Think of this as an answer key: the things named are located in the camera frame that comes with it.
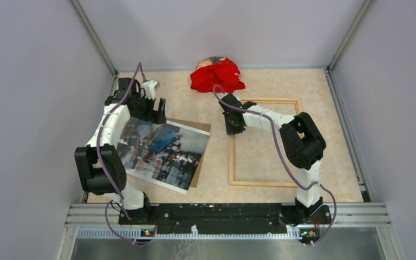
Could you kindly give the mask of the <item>light wooden picture frame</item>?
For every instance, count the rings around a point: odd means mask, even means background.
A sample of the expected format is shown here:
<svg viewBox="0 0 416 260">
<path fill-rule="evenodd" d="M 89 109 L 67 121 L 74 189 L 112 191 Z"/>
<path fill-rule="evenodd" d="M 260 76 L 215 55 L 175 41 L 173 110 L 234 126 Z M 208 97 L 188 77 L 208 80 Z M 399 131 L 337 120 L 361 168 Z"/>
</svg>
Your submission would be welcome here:
<svg viewBox="0 0 416 260">
<path fill-rule="evenodd" d="M 254 127 L 229 137 L 229 185 L 297 187 L 280 161 L 272 134 Z"/>
</svg>

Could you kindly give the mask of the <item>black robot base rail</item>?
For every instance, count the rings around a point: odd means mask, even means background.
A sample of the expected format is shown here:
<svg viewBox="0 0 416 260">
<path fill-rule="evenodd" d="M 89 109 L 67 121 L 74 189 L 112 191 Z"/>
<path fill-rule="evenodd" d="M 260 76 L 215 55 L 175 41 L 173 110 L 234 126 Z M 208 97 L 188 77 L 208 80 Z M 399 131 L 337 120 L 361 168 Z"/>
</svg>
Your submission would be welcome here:
<svg viewBox="0 0 416 260">
<path fill-rule="evenodd" d="M 159 235 L 188 234 L 195 226 L 201 235 L 265 235 L 286 233 L 302 225 L 329 224 L 329 206 L 314 214 L 295 204 L 150 204 L 120 212 L 120 225 L 157 227 Z"/>
</svg>

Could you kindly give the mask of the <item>printed colour photo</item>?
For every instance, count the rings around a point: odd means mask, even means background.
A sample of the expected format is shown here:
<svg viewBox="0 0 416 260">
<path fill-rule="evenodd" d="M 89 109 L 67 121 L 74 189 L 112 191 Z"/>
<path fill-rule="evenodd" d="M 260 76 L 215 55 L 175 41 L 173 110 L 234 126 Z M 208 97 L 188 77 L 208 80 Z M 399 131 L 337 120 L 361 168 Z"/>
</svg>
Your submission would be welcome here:
<svg viewBox="0 0 416 260">
<path fill-rule="evenodd" d="M 128 175 L 187 194 L 201 154 L 188 152 L 182 142 L 206 149 L 210 136 L 179 123 L 130 118 L 120 134 L 118 154 Z"/>
</svg>

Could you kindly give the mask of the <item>brown cardboard backing board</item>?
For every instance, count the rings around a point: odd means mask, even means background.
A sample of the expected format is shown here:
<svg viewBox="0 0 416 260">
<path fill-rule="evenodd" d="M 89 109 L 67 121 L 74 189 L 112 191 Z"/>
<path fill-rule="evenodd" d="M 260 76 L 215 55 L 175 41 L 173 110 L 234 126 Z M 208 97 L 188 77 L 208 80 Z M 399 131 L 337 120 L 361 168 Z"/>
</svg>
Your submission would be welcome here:
<svg viewBox="0 0 416 260">
<path fill-rule="evenodd" d="M 181 125 L 185 125 L 186 127 L 192 127 L 197 129 L 197 131 L 201 132 L 201 131 L 205 131 L 210 133 L 211 132 L 211 125 L 209 123 L 202 123 L 202 122 L 194 122 L 194 121 L 186 121 L 186 120 L 180 120 L 180 119 L 172 119 L 172 118 L 168 118 L 167 122 L 174 122 L 174 123 L 178 123 Z M 198 185 L 198 180 L 200 177 L 200 172 L 201 172 L 201 165 L 203 162 L 203 153 L 205 151 L 205 149 L 201 148 L 200 146 L 197 146 L 196 144 L 191 144 L 190 142 L 187 142 L 187 145 L 182 142 L 183 148 L 186 148 L 186 150 L 188 152 L 194 152 L 194 153 L 198 153 L 201 154 L 201 158 L 200 158 L 200 162 L 199 162 L 199 168 L 196 169 L 193 179 L 191 181 L 190 187 L 194 187 L 196 188 Z"/>
</svg>

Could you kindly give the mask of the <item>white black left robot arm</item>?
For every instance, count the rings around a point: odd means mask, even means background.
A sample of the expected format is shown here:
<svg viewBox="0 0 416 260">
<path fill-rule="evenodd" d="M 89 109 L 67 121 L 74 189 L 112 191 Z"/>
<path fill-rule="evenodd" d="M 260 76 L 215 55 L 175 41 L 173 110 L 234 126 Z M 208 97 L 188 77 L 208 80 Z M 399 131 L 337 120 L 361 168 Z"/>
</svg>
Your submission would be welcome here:
<svg viewBox="0 0 416 260">
<path fill-rule="evenodd" d="M 120 78 L 119 88 L 108 98 L 103 115 L 91 139 L 76 148 L 74 159 L 82 189 L 105 196 L 120 206 L 120 224 L 145 224 L 151 221 L 153 209 L 145 192 L 127 182 L 127 173 L 117 146 L 125 124 L 135 118 L 154 124 L 166 122 L 165 99 L 154 109 L 156 80 Z"/>
</svg>

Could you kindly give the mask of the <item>red crumpled cloth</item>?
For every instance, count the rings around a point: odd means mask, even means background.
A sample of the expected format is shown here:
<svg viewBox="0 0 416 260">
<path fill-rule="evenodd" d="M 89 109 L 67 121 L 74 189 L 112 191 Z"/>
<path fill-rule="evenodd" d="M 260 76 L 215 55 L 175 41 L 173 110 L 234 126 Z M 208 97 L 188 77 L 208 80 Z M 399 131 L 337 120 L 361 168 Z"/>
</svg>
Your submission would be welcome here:
<svg viewBox="0 0 416 260">
<path fill-rule="evenodd" d="M 190 88 L 201 93 L 212 92 L 214 85 L 227 93 L 246 88 L 238 66 L 227 57 L 212 56 L 202 61 L 190 74 L 190 80 Z"/>
</svg>

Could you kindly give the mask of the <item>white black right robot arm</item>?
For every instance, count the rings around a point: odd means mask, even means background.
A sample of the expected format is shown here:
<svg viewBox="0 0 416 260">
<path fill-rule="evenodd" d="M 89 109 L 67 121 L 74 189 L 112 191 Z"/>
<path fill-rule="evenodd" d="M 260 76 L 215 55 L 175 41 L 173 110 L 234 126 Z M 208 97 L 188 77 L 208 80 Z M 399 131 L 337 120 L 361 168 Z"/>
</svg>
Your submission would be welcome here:
<svg viewBox="0 0 416 260">
<path fill-rule="evenodd" d="M 327 145 L 311 116 L 305 112 L 281 114 L 252 101 L 241 103 L 233 94 L 218 102 L 228 135 L 242 133 L 247 127 L 271 132 L 279 159 L 297 185 L 295 205 L 282 213 L 281 220 L 293 226 L 313 222 L 323 204 L 319 171 Z"/>
</svg>

